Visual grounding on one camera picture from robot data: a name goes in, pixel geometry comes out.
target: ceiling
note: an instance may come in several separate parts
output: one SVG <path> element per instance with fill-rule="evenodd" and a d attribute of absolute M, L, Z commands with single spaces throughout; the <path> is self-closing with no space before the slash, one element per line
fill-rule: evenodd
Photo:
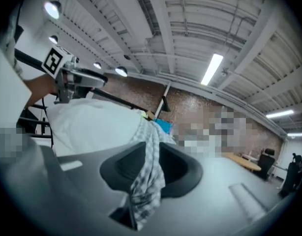
<path fill-rule="evenodd" d="M 233 103 L 280 136 L 302 131 L 302 30 L 282 0 L 60 2 L 48 31 L 60 31 L 62 45 L 74 43 L 88 64 L 99 60 L 103 72 L 122 65 L 131 77 Z M 224 59 L 205 87 L 214 53 Z M 289 109 L 274 121 L 264 115 Z"/>

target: cable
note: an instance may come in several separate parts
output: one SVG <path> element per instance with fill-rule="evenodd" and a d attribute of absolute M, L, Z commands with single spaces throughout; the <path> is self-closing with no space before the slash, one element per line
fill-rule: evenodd
<path fill-rule="evenodd" d="M 47 113 L 46 113 L 46 108 L 45 108 L 45 104 L 44 104 L 44 98 L 42 98 L 42 104 L 43 104 L 43 108 L 44 108 L 44 112 L 45 115 L 47 117 Z M 49 129 L 51 130 L 51 148 L 53 148 L 53 144 L 54 144 L 54 140 L 53 140 L 53 132 L 52 132 L 52 128 L 49 126 Z"/>

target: human arm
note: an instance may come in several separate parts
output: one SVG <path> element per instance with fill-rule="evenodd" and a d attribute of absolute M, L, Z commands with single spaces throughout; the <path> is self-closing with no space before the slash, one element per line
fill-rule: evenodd
<path fill-rule="evenodd" d="M 26 108 L 32 106 L 35 102 L 50 93 L 57 93 L 55 80 L 48 74 L 23 82 L 32 92 L 32 95 L 26 104 Z"/>

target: white pillar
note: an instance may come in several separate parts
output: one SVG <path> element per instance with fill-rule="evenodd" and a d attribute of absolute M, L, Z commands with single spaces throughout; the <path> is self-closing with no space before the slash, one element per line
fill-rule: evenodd
<path fill-rule="evenodd" d="M 287 139 L 285 139 L 285 140 L 283 141 L 283 144 L 282 144 L 282 146 L 281 146 L 280 154 L 279 154 L 279 157 L 278 157 L 278 159 L 277 159 L 276 165 L 280 165 L 280 162 L 281 162 L 281 160 L 282 160 L 282 158 L 283 158 L 283 154 L 285 153 L 285 150 L 286 150 L 286 148 L 287 148 L 287 146 L 288 146 L 288 142 L 289 142 L 289 141 L 288 141 Z M 275 168 L 275 169 L 273 170 L 273 172 L 272 172 L 272 174 L 273 174 L 274 177 L 276 177 L 276 171 L 277 171 L 277 168 Z"/>
<path fill-rule="evenodd" d="M 167 84 L 163 96 L 167 95 L 167 92 L 169 91 L 170 87 L 171 87 L 171 82 L 169 82 L 169 84 Z M 157 110 L 156 110 L 155 115 L 154 115 L 155 119 L 157 119 L 157 116 L 159 115 L 162 106 L 163 106 L 163 99 L 161 99 L 161 102 L 160 102 L 159 106 L 157 107 Z"/>

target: fluorescent light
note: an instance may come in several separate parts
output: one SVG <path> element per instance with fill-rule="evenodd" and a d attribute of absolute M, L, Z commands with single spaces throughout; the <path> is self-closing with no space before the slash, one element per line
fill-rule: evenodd
<path fill-rule="evenodd" d="M 204 78 L 202 79 L 201 84 L 208 85 L 208 83 L 212 79 L 214 73 L 220 66 L 222 60 L 223 60 L 223 56 L 218 55 L 218 54 L 213 55 L 211 62 L 209 64 L 209 67 L 204 75 Z"/>
<path fill-rule="evenodd" d="M 268 114 L 266 115 L 267 118 L 275 118 L 275 117 L 280 117 L 280 116 L 286 116 L 286 115 L 291 115 L 293 114 L 293 110 L 287 110 L 287 111 L 282 111 L 279 113 L 275 113 L 275 114 Z"/>
<path fill-rule="evenodd" d="M 302 133 L 288 133 L 288 136 L 291 136 L 291 137 L 302 136 Z"/>

